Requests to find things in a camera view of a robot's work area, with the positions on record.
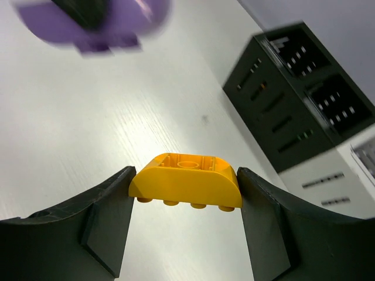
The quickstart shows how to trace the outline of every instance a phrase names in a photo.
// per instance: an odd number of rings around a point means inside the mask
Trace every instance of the blurry purple object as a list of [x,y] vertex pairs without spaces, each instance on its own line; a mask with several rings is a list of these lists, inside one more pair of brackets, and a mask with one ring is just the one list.
[[74,44],[82,53],[139,46],[137,35],[153,32],[168,15],[169,0],[111,0],[103,27],[87,31],[53,2],[18,6],[25,25],[40,39]]

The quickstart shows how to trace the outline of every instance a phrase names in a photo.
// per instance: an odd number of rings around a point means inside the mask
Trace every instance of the white table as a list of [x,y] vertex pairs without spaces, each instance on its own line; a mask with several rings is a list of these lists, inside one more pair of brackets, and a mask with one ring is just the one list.
[[[0,3],[0,219],[55,205],[163,152],[280,180],[221,90],[251,34],[236,0],[178,0],[143,52],[82,58]],[[252,280],[240,210],[135,202],[119,280]]]

